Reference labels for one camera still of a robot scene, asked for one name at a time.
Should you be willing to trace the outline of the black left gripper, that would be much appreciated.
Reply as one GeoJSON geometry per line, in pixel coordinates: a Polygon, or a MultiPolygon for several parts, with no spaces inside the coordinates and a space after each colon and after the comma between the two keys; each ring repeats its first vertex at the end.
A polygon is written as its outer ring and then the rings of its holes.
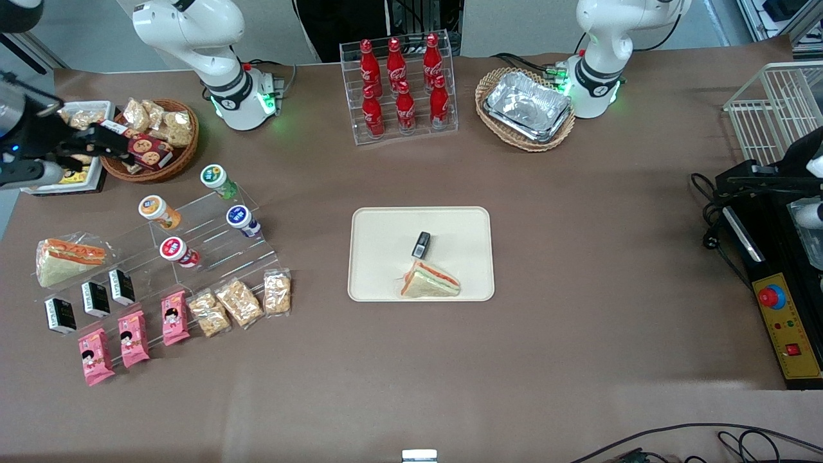
{"type": "Polygon", "coordinates": [[[796,191],[821,191],[821,174],[812,173],[808,163],[821,158],[822,126],[794,141],[784,157],[774,166],[758,162],[741,162],[716,176],[717,186],[729,186],[728,195],[790,194],[796,191]],[[759,184],[761,179],[776,176],[776,184],[759,184]]]}

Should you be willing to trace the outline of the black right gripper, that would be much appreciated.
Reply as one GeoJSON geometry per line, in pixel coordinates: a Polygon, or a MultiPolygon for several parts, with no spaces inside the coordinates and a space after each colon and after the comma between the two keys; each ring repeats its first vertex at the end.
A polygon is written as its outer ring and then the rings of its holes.
{"type": "Polygon", "coordinates": [[[111,158],[120,162],[134,162],[126,150],[101,147],[128,147],[130,138],[101,124],[90,124],[86,129],[71,128],[59,118],[57,121],[35,118],[23,124],[18,132],[18,158],[55,162],[64,169],[82,169],[82,162],[93,158],[111,158]],[[75,141],[86,144],[75,147],[75,141]]]}

